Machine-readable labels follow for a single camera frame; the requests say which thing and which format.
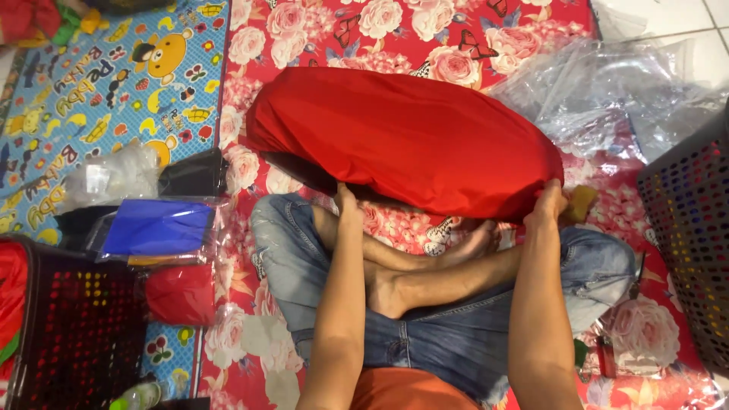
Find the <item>bare foot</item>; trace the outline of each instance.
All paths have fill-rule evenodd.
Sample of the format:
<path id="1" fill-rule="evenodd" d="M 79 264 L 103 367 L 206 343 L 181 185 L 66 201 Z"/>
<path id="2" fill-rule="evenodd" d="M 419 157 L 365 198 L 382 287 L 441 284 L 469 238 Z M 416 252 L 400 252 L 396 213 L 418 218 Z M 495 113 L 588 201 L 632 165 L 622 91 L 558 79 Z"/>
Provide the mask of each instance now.
<path id="1" fill-rule="evenodd" d="M 463 241 L 435 257 L 435 266 L 436 268 L 447 268 L 495 252 L 499 248 L 500 240 L 499 233 L 496 232 L 496 223 L 493 220 L 487 220 L 469 233 Z"/>
<path id="2" fill-rule="evenodd" d="M 365 261 L 365 269 L 372 273 L 365 283 L 367 307 L 390 319 L 398 320 L 408 310 L 395 286 L 395 278 L 402 275 L 402 272 L 390 271 L 374 263 L 369 265 Z"/>

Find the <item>blue jeans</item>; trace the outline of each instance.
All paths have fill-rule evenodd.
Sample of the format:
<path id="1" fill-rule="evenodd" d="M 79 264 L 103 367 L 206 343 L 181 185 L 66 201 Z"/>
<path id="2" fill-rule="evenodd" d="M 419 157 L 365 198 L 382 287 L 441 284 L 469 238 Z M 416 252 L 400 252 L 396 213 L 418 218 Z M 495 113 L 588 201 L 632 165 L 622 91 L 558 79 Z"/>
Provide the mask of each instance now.
<path id="1" fill-rule="evenodd" d="M 311 205 L 295 193 L 265 196 L 254 207 L 251 222 L 269 289 L 297 351 L 308 360 L 316 306 L 330 267 L 314 229 Z M 560 242 L 565 304 L 572 331 L 579 333 L 628 289 L 635 278 L 635 255 L 612 236 L 579 228 L 563 229 Z M 367 309 L 364 366 L 425 370 L 477 403 L 498 403 L 509 388 L 507 333 L 513 288 L 513 282 L 504 283 L 469 301 L 404 320 Z"/>

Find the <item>blue fabric in plastic bag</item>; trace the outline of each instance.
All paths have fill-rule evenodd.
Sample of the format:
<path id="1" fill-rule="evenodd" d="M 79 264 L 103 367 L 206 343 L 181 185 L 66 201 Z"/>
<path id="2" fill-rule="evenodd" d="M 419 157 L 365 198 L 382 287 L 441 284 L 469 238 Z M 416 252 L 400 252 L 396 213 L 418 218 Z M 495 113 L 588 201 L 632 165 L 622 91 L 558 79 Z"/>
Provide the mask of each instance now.
<path id="1" fill-rule="evenodd" d="M 199 202 L 122 201 L 104 242 L 111 255 L 177 255 L 200 249 L 214 212 Z"/>

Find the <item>hand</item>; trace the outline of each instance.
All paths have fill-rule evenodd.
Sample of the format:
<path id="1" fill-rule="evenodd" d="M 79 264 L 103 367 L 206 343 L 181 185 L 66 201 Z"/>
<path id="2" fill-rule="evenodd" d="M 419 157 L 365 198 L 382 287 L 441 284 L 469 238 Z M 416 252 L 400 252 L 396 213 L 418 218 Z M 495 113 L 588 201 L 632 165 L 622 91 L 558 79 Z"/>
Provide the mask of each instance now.
<path id="1" fill-rule="evenodd" d="M 340 224 L 344 221 L 353 221 L 359 223 L 361 228 L 365 214 L 357 206 L 357 198 L 344 182 L 337 182 L 337 195 L 334 196 L 334 203 L 339 208 Z"/>
<path id="2" fill-rule="evenodd" d="M 569 205 L 569 194 L 562 191 L 559 179 L 547 181 L 542 195 L 534 205 L 534 211 L 526 215 L 524 225 L 535 225 L 543 222 L 557 222 L 559 215 Z"/>

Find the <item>red butterfly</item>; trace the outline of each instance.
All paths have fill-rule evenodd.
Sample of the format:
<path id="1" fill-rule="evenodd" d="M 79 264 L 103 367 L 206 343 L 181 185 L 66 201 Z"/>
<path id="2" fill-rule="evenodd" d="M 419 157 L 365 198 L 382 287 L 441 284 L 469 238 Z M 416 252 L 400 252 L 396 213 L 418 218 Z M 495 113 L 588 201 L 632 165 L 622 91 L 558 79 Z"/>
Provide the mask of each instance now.
<path id="1" fill-rule="evenodd" d="M 339 42 L 342 48 L 347 48 L 349 45 L 349 31 L 359 24 L 359 19 L 362 15 L 356 15 L 352 18 L 346 18 L 339 20 L 339 29 L 334 32 L 334 38 Z"/>
<path id="2" fill-rule="evenodd" d="M 503 18 L 506 15 L 506 0 L 488 0 L 486 5 L 494 9 L 499 17 Z"/>
<path id="3" fill-rule="evenodd" d="M 473 34 L 465 28 L 461 31 L 461 43 L 458 44 L 458 49 L 469 53 L 472 60 L 499 56 L 499 52 L 493 48 L 478 44 Z"/>

